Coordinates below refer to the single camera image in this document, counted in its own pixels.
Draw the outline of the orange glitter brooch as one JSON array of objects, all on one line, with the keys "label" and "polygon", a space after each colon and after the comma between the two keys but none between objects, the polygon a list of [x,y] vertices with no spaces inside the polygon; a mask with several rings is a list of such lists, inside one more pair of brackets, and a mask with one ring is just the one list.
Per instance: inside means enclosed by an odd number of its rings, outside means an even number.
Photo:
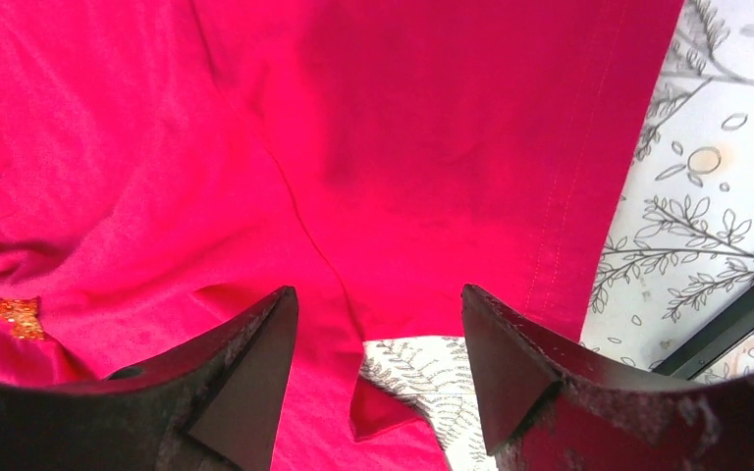
[{"label": "orange glitter brooch", "polygon": [[0,298],[0,319],[10,325],[19,340],[44,340],[45,332],[38,319],[39,300]]}]

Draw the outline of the red t-shirt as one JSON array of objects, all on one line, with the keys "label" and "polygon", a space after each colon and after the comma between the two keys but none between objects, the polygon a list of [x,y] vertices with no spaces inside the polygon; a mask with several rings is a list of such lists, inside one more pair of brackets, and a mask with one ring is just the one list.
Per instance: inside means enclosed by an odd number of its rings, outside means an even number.
[{"label": "red t-shirt", "polygon": [[299,326],[273,466],[442,470],[359,378],[377,240],[412,221],[403,153],[464,149],[483,2],[0,1],[0,381],[97,379],[282,285]]}]

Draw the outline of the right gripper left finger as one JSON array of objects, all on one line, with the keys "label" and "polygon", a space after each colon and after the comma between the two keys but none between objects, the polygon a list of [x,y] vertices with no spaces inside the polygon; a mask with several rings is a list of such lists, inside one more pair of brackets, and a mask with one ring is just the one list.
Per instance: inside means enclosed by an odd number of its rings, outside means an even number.
[{"label": "right gripper left finger", "polygon": [[291,371],[296,291],[102,380],[0,383],[0,470],[267,470]]}]

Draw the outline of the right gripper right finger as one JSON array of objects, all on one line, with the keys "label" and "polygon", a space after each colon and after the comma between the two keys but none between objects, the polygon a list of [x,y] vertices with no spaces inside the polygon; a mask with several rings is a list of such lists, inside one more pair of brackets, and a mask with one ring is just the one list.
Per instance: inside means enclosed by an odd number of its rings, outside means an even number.
[{"label": "right gripper right finger", "polygon": [[468,285],[462,321],[501,470],[754,470],[754,373],[712,385],[617,362]]}]

